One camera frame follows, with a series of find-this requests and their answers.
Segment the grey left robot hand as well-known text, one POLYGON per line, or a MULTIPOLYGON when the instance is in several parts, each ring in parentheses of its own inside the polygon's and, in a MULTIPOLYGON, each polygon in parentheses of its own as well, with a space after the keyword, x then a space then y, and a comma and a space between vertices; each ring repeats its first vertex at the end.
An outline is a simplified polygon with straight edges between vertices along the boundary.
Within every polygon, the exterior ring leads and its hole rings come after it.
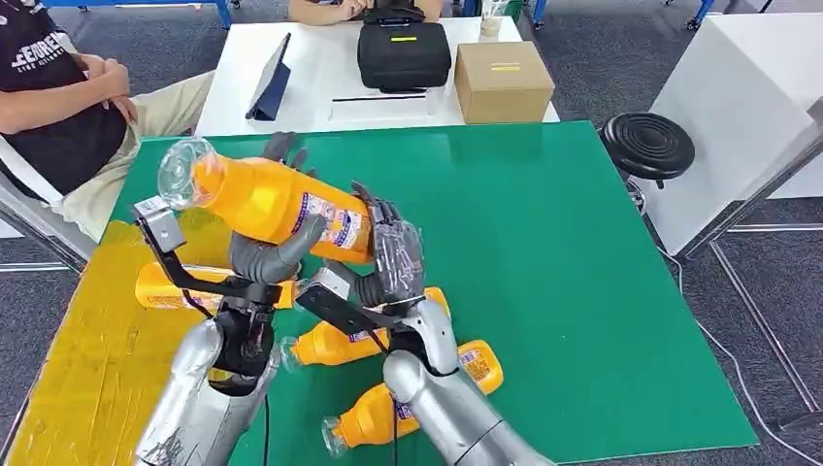
MULTIPOLYGON (((293 157, 289 157, 295 141, 294 132, 276 132, 265 146, 262 156, 300 172, 307 154, 305 150, 298 150, 293 157)), ((293 280, 301 270, 302 259, 320 240, 326 223, 323 215, 310 214, 297 232, 280 245, 232 232, 228 249, 232 270, 255 283, 293 280)))

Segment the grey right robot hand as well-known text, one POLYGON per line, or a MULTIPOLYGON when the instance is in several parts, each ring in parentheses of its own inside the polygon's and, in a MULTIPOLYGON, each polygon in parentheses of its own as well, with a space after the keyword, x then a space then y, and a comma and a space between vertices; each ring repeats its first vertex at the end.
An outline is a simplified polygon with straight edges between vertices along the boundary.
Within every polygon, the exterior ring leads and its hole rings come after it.
POLYGON ((343 262, 326 259, 324 265, 343 281, 365 308, 410 303, 423 295, 424 258, 418 229, 405 220, 393 203, 371 194, 353 181, 355 196, 367 208, 371 226, 368 253, 372 273, 361 276, 343 262))

